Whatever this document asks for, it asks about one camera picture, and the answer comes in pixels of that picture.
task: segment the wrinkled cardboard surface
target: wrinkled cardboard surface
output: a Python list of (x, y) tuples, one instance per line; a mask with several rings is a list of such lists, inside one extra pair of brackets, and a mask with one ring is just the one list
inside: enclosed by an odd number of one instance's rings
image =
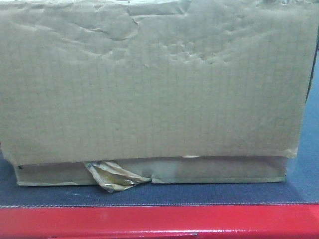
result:
[(2, 1), (0, 139), (15, 165), (294, 157), (318, 1)]

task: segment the cardboard box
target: cardboard box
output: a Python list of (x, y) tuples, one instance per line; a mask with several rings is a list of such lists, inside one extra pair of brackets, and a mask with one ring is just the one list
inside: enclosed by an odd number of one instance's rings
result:
[(2, 1), (4, 156), (295, 157), (318, 12), (317, 0)]

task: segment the dark blue surface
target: dark blue surface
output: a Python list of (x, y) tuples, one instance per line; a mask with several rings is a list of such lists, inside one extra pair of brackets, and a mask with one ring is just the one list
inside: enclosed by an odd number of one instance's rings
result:
[(144, 184), (109, 194), (99, 186), (19, 187), (0, 160), (0, 207), (294, 204), (319, 202), (319, 67), (308, 98), (298, 158), (285, 183)]

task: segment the clear tape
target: clear tape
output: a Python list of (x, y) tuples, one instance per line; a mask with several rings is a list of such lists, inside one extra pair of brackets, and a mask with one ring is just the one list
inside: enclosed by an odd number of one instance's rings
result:
[(84, 165), (96, 182), (110, 193), (123, 191), (152, 180), (125, 170), (114, 161), (85, 162)]

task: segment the red table edge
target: red table edge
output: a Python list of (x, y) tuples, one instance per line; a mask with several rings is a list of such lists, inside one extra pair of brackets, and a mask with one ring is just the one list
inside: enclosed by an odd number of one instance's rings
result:
[(319, 238), (319, 204), (1, 208), (0, 238)]

